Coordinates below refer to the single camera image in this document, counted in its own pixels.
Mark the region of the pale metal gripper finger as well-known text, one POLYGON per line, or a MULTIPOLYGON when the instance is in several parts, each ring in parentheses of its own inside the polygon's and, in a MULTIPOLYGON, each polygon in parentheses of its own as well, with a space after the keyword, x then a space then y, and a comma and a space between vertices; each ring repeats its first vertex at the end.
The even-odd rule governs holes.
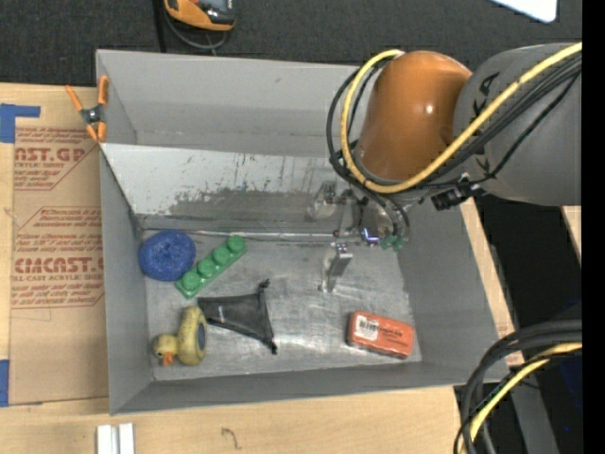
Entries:
POLYGON ((307 206, 305 216, 309 220, 324 220, 330 218, 336 210, 337 182, 325 181, 307 206))
POLYGON ((354 255, 344 242, 335 242, 330 245, 321 263, 320 289, 323 292, 332 292, 338 279, 344 274, 354 255))

